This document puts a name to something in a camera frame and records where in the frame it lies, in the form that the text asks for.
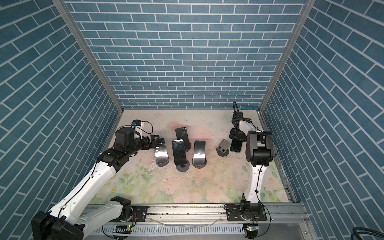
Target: brick wall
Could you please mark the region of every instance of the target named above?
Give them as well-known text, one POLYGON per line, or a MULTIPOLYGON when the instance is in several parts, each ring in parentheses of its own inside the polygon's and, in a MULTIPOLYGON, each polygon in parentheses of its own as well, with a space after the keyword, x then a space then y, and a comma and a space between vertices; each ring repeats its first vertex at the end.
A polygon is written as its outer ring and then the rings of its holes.
POLYGON ((117 117, 50 0, 0 0, 0 239, 77 184, 117 117))
POLYGON ((317 0, 265 111, 319 239, 384 231, 383 13, 317 0))
POLYGON ((304 0, 66 1, 125 108, 257 108, 304 0))

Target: metal corner post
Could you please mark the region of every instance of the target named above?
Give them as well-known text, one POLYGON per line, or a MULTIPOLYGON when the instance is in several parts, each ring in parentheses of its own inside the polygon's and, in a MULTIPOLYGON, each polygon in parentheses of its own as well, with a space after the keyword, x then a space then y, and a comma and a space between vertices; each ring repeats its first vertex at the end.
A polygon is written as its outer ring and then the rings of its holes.
POLYGON ((295 46, 295 43, 297 39, 299 38, 300 32, 303 29, 304 23, 307 20, 307 17, 309 13, 312 10, 312 7, 314 5, 316 0, 306 0, 303 9, 300 12, 299 18, 297 19, 297 22, 295 24, 295 27, 292 30, 292 34, 288 40, 288 43, 284 49, 283 54, 281 55, 279 64, 276 67, 275 72, 273 73, 271 82, 268 85, 268 88, 265 92, 265 95, 262 99, 262 102, 259 107, 259 111, 262 113, 268 103, 269 98, 272 95, 273 89, 275 88, 277 81, 279 81, 279 77, 281 73, 283 72, 283 68, 285 64, 287 63, 287 60, 289 58, 289 55, 292 52, 293 47, 295 46))
POLYGON ((101 84, 104 86, 105 90, 107 91, 109 97, 112 99, 113 104, 116 106, 119 113, 122 113, 123 107, 121 106, 121 104, 120 104, 119 100, 117 99, 115 93, 113 92, 110 84, 108 83, 108 80, 107 80, 106 76, 104 75, 99 63, 97 62, 96 58, 92 54, 92 51, 91 51, 88 43, 86 42, 85 38, 83 37, 82 33, 80 32, 80 29, 79 29, 78 25, 76 24, 76 21, 73 18, 72 14, 70 13, 64 0, 52 0, 52 2, 55 5, 55 7, 57 8, 57 10, 59 11, 61 17, 63 18, 67 27, 71 31, 73 37, 75 38, 76 42, 80 46, 81 50, 83 51, 85 57, 88 59, 91 67, 95 71, 101 84))

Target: tabletop surface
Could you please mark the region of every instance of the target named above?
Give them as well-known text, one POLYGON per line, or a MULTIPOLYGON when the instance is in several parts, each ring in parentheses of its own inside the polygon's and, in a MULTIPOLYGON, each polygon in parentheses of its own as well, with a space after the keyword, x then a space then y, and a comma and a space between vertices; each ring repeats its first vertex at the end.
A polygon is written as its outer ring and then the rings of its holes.
MULTIPOLYGON (((244 117, 251 118, 255 126, 262 129, 255 110, 242 110, 244 117)), ((90 204, 107 203, 114 196, 130 199, 134 204, 160 203, 207 203, 238 202, 248 184, 250 163, 245 158, 245 143, 240 153, 230 152, 220 157, 216 147, 222 139, 229 139, 232 110, 125 110, 119 127, 129 125, 132 120, 149 121, 154 133, 165 139, 169 163, 158 167, 154 150, 141 150, 129 158, 117 174, 100 189, 90 204), (179 172, 174 165, 172 140, 176 140, 175 129, 186 127, 192 144, 186 153, 191 163, 187 172, 179 172), (207 164, 202 169, 192 165, 195 140, 206 142, 207 164)), ((144 130, 151 131, 147 123, 144 130)), ((275 163, 267 168, 262 182, 261 201, 286 202, 285 190, 275 163)))

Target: black mounting plate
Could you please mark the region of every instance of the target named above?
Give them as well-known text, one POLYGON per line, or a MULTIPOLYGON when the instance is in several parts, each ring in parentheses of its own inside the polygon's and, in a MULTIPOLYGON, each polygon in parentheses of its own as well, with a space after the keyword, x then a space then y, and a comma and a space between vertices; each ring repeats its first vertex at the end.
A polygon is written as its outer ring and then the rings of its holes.
MULTIPOLYGON (((145 219, 147 217, 148 206, 132 206, 131 205, 131 207, 133 209, 132 215, 135 215, 134 213, 136 213, 136 222, 145 222, 145 219)), ((118 218, 112 219, 110 222, 118 222, 121 224, 124 223, 124 222, 121 222, 118 218)))
POLYGON ((256 216, 257 221, 266 221, 267 219, 264 206, 261 206, 260 214, 257 212, 246 212, 246 216, 243 218, 240 213, 240 204, 228 204, 226 213, 228 222, 249 221, 247 219, 252 221, 254 216, 256 216))

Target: floral pattern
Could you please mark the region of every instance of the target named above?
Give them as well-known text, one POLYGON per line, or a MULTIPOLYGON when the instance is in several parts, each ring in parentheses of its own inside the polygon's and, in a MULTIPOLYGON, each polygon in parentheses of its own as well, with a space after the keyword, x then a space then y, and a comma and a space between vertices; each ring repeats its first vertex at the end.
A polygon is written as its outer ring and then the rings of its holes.
MULTIPOLYGON (((163 119, 158 117, 151 121, 155 128, 159 125, 169 129, 183 126, 174 119, 167 121, 169 117, 163 119)), ((227 122, 228 118, 231 116, 224 116, 222 121, 227 122)), ((191 119, 186 119, 185 122, 191 122, 191 119)), ((90 203, 105 204, 114 196, 130 199, 134 204, 238 202, 247 188, 251 165, 245 160, 243 151, 241 153, 230 152, 226 157, 218 156, 216 153, 218 142, 207 139, 206 136, 208 133, 213 135, 212 132, 219 132, 224 137, 228 136, 231 125, 229 120, 229 124, 223 124, 224 126, 214 129, 212 123, 208 122, 208 129, 196 132, 189 130, 191 126, 187 127, 191 143, 197 139, 206 141, 207 165, 204 168, 197 169, 191 164, 187 172, 177 171, 173 163, 172 150, 169 147, 174 136, 167 137, 166 131, 161 131, 161 137, 166 139, 169 163, 165 167, 158 167, 153 151, 139 151, 137 156, 131 157, 129 162, 105 183, 90 203)), ((192 155, 193 147, 187 152, 187 159, 190 162, 192 155)), ((288 201, 273 161, 267 167, 263 179, 261 201, 288 201)))

